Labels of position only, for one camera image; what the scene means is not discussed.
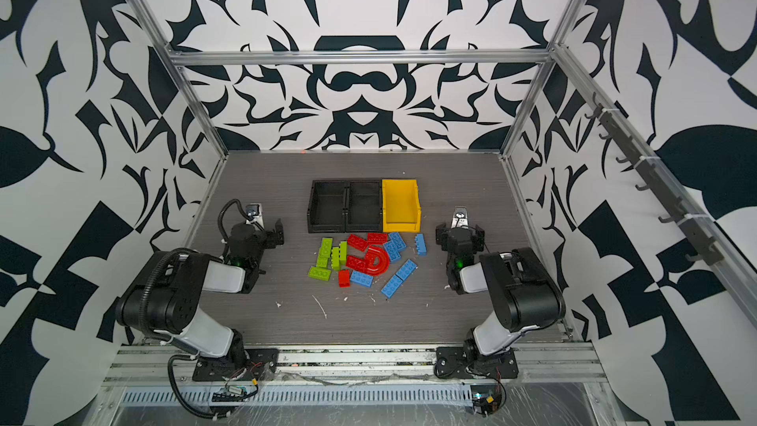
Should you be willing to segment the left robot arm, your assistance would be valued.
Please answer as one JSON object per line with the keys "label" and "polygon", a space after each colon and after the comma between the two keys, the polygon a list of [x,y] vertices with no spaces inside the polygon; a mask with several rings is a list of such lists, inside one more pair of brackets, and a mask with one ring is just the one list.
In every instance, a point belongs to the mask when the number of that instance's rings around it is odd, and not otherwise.
{"label": "left robot arm", "polygon": [[244,348],[242,334],[226,327],[200,307],[204,293],[248,295],[264,274],[262,258],[285,244],[277,220],[264,226],[258,203],[228,201],[217,217],[222,237],[220,256],[193,248],[155,252],[116,302],[116,322],[181,349],[213,380],[238,378],[261,368]]}

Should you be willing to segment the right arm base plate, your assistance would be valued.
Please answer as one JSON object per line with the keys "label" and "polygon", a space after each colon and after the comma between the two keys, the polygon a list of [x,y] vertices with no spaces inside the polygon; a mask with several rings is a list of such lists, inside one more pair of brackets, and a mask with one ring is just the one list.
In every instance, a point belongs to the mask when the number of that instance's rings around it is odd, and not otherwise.
{"label": "right arm base plate", "polygon": [[492,356],[479,356],[463,347],[438,347],[434,375],[438,379],[504,379],[518,378],[520,369],[512,350]]}

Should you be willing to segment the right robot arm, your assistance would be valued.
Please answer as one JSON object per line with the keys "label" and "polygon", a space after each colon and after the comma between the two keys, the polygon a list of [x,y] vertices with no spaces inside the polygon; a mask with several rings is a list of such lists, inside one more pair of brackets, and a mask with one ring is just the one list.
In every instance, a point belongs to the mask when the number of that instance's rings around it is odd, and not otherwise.
{"label": "right robot arm", "polygon": [[489,252],[478,226],[441,224],[436,244],[447,254],[447,281],[459,295],[486,293],[492,313],[469,331],[457,359],[439,358],[440,378],[491,376],[515,366],[513,346],[565,317],[562,292],[532,248]]}

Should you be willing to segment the blue lego long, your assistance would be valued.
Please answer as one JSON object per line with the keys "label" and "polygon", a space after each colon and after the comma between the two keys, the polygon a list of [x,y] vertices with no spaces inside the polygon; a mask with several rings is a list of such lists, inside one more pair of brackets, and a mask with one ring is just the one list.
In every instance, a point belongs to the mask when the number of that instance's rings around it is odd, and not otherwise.
{"label": "blue lego long", "polygon": [[397,290],[402,286],[404,280],[396,275],[392,276],[386,285],[380,290],[382,295],[388,299],[392,299]]}

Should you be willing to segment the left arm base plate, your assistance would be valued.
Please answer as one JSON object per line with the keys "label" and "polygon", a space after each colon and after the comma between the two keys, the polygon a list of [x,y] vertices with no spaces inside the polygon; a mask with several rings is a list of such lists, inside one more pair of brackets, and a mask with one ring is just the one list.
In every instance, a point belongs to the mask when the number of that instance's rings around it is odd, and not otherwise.
{"label": "left arm base plate", "polygon": [[280,351],[277,348],[246,349],[239,359],[231,354],[221,358],[201,356],[194,369],[194,382],[265,380],[277,369]]}

